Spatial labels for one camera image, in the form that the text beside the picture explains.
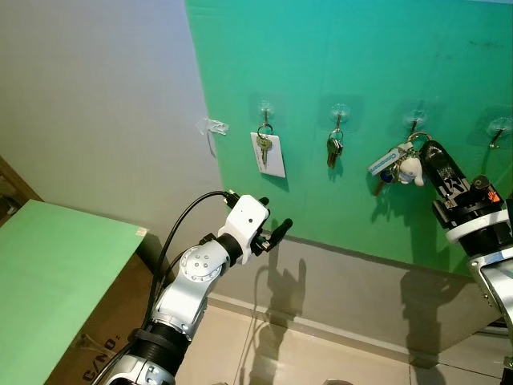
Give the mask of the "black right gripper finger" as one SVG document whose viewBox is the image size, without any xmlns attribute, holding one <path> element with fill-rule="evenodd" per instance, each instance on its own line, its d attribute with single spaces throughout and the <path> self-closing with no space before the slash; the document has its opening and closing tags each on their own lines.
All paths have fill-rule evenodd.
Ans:
<svg viewBox="0 0 513 385">
<path fill-rule="evenodd" d="M 437 140 L 427 140 L 421 147 L 422 169 L 434 190 L 444 201 L 455 201 L 466 193 L 467 179 L 457 162 Z"/>
</svg>

